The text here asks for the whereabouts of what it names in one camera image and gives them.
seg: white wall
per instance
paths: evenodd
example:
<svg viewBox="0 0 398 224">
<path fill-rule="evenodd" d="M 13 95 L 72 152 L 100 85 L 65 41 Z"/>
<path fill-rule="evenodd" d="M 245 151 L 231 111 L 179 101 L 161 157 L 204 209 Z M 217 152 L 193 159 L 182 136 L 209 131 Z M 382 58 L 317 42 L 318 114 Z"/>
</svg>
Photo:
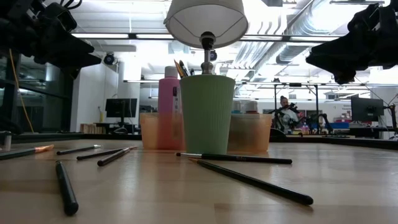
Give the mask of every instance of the white wall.
<svg viewBox="0 0 398 224">
<path fill-rule="evenodd" d="M 139 94 L 140 104 L 157 108 L 157 99 L 149 99 L 149 97 L 158 96 L 158 95 L 159 95 L 158 88 L 141 88 Z"/>
<path fill-rule="evenodd" d="M 118 74 L 102 63 L 82 68 L 73 82 L 70 131 L 79 131 L 80 124 L 97 123 L 107 98 L 117 91 Z"/>
<path fill-rule="evenodd" d="M 398 106 L 398 98 L 395 97 L 398 94 L 397 87 L 376 87 L 372 88 L 373 93 L 371 93 L 371 98 L 374 99 L 383 99 L 385 101 L 384 106 L 387 106 L 386 103 L 395 104 Z M 398 107 L 396 107 L 396 117 L 398 117 Z M 389 110 L 384 110 L 384 116 L 381 116 L 382 122 L 379 123 L 379 126 L 392 126 L 392 116 L 389 113 Z M 382 138 L 389 139 L 391 136 L 394 135 L 394 132 L 383 132 Z"/>
<path fill-rule="evenodd" d="M 137 98 L 139 109 L 139 83 L 124 83 L 126 72 L 124 63 L 120 63 L 118 73 L 102 63 L 82 68 L 78 78 L 73 83 L 71 131 L 79 131 L 80 124 L 97 123 L 100 121 L 100 111 L 104 111 L 105 122 L 115 123 L 120 119 L 107 118 L 105 112 L 108 98 Z M 138 113 L 135 118 L 125 118 L 124 122 L 139 124 Z"/>
</svg>

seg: wooden table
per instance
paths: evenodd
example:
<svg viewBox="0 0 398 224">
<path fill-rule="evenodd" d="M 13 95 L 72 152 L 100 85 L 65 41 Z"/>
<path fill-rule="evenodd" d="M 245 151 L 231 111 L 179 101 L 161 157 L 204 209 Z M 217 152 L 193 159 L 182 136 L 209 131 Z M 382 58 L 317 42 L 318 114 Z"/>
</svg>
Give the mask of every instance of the wooden table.
<svg viewBox="0 0 398 224">
<path fill-rule="evenodd" d="M 47 143 L 19 144 L 14 148 Z M 56 150 L 132 141 L 55 142 Z M 397 223 L 398 154 L 329 144 L 272 143 L 270 157 L 293 165 L 214 162 L 313 197 L 306 207 L 164 151 L 132 151 L 105 167 L 97 159 L 46 152 L 0 161 L 0 223 Z M 79 202 L 63 214 L 55 161 L 64 161 Z"/>
</svg>

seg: bottle cap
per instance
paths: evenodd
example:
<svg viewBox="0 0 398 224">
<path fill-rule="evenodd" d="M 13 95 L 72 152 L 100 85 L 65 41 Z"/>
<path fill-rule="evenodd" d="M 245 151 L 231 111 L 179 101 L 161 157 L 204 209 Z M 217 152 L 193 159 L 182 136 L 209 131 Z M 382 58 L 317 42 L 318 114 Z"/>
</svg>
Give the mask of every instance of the bottle cap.
<svg viewBox="0 0 398 224">
<path fill-rule="evenodd" d="M 234 100 L 232 104 L 232 111 L 241 111 L 242 110 L 242 104 L 239 100 Z"/>
<path fill-rule="evenodd" d="M 164 77 L 178 78 L 177 68 L 174 66 L 167 66 L 164 68 Z"/>
<path fill-rule="evenodd" d="M 257 102 L 256 101 L 249 101 L 244 105 L 244 111 L 255 111 L 257 112 Z"/>
</svg>

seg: glass window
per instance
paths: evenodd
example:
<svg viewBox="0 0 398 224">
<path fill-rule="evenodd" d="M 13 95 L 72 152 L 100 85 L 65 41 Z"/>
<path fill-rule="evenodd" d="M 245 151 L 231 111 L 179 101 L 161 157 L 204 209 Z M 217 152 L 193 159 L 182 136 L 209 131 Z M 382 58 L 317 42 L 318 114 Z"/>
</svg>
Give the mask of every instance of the glass window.
<svg viewBox="0 0 398 224">
<path fill-rule="evenodd" d="M 4 98 L 4 88 L 0 85 L 0 106 L 2 106 L 2 99 Z"/>
<path fill-rule="evenodd" d="M 0 55 L 0 79 L 6 78 L 7 59 Z"/>
<path fill-rule="evenodd" d="M 24 89 L 20 89 L 20 93 L 35 132 L 55 133 L 61 131 L 63 113 L 63 100 L 61 98 Z M 17 96 L 17 124 L 25 132 L 30 132 L 19 94 Z"/>
<path fill-rule="evenodd" d="M 20 83 L 46 90 L 49 93 L 63 95 L 66 78 L 72 79 L 70 76 L 63 75 L 61 70 L 52 64 L 41 65 L 35 63 L 33 57 L 21 57 Z"/>
</svg>

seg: person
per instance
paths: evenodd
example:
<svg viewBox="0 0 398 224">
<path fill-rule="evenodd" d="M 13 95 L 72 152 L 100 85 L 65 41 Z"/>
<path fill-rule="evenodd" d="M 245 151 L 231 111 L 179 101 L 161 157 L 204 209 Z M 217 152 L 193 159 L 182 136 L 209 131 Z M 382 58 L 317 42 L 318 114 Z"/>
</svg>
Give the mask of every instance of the person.
<svg viewBox="0 0 398 224">
<path fill-rule="evenodd" d="M 282 107 L 288 106 L 289 105 L 289 100 L 286 97 L 281 96 L 280 97 L 280 105 Z M 290 130 L 289 124 L 292 122 L 292 120 L 293 121 L 299 121 L 299 118 L 297 117 L 297 114 L 294 113 L 289 108 L 283 109 L 281 112 L 283 113 L 283 116 L 281 114 L 278 114 L 278 116 L 279 116 L 280 122 L 282 123 L 282 125 L 285 128 L 284 129 L 284 133 L 285 134 L 291 133 L 292 130 Z"/>
</svg>

